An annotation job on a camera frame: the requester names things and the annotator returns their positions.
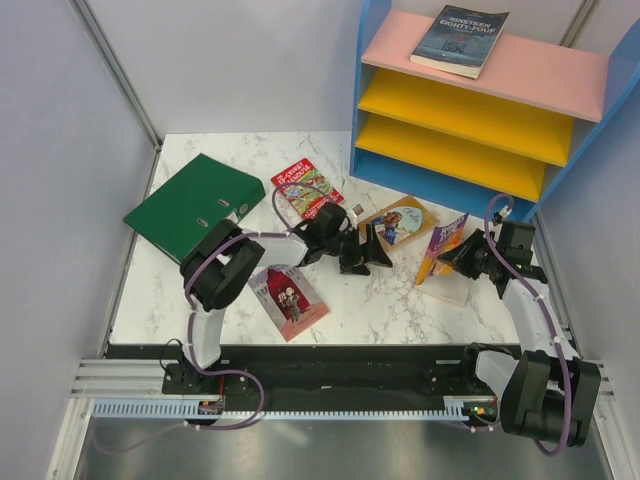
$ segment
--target book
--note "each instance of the book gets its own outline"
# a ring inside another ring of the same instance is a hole
[[[331,186],[329,181],[308,158],[303,158],[299,162],[294,163],[289,168],[274,176],[271,181],[276,188],[289,182],[305,183],[320,189],[320,191],[328,195],[331,201],[335,203],[341,203],[344,200],[340,192]],[[297,185],[283,187],[279,190],[293,208],[305,219],[314,218],[318,210],[329,201],[327,197],[324,197],[315,190]]]
[[[366,236],[366,225],[373,224],[385,252],[391,252],[429,232],[438,218],[410,195],[358,223],[358,230]]]
[[[271,266],[248,283],[287,342],[329,313],[327,305],[296,267]]]
[[[476,79],[509,13],[446,5],[409,57],[412,62]]]
[[[124,222],[180,264],[218,222],[240,221],[264,196],[259,178],[201,154]]]
[[[431,240],[416,277],[416,287],[419,290],[460,306],[467,303],[471,280],[454,272],[450,266],[439,262],[437,258],[443,252],[460,244],[467,218],[469,218],[468,213],[449,225],[433,229]]]

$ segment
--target book cover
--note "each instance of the book cover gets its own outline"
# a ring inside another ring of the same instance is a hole
[[[460,245],[467,218],[469,218],[468,213],[454,220],[449,225],[435,227],[433,229],[431,240],[429,241],[422,265],[420,266],[420,271],[416,277],[416,285],[420,285],[427,277],[432,275],[448,275],[453,271],[451,267],[437,261],[436,258],[443,252]]]
[[[331,186],[329,181],[308,158],[303,158],[299,162],[291,165],[273,177],[271,181],[276,187],[289,182],[306,183],[307,185],[319,188],[335,203],[340,203],[344,200],[340,192]],[[280,189],[280,193],[285,196],[293,208],[305,219],[314,218],[318,210],[328,202],[326,197],[320,195],[320,193],[315,190],[296,185],[283,187]]]
[[[329,313],[327,305],[296,267],[271,266],[248,283],[287,342]]]
[[[478,78],[509,13],[482,13],[446,5],[410,60],[445,72]]]
[[[368,223],[373,224],[382,248],[391,252],[427,233],[438,223],[438,218],[407,195],[360,222],[358,230],[363,236]]]
[[[471,280],[439,262],[438,255],[460,244],[464,226],[469,218],[465,214],[444,227],[435,227],[429,246],[416,278],[416,288],[432,297],[464,306],[467,303]]]

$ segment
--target green binder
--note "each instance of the green binder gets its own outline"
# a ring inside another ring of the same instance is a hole
[[[198,155],[124,221],[180,264],[220,220],[239,221],[264,196],[256,177]]]

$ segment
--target metal floor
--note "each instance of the metal floor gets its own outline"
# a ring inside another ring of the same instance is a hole
[[[102,446],[120,449],[175,420],[91,422]],[[582,448],[547,458],[533,441],[502,431],[472,435],[415,421],[269,420],[231,432],[178,429],[118,458],[85,445],[86,471],[76,479],[608,480],[599,442],[592,428]]]

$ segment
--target shelf compartment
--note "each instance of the shelf compartment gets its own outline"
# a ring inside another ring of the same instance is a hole
[[[477,80],[409,60],[433,19],[391,10],[362,63],[429,78],[592,122],[602,119],[608,57],[501,35]]]
[[[569,158],[573,117],[392,70],[358,107],[561,167]]]
[[[362,180],[480,218],[491,199],[500,193],[360,148],[355,149],[353,166],[351,174]],[[534,204],[521,198],[514,200],[509,220],[523,221]]]
[[[369,115],[356,147],[536,202],[545,164],[378,115]]]

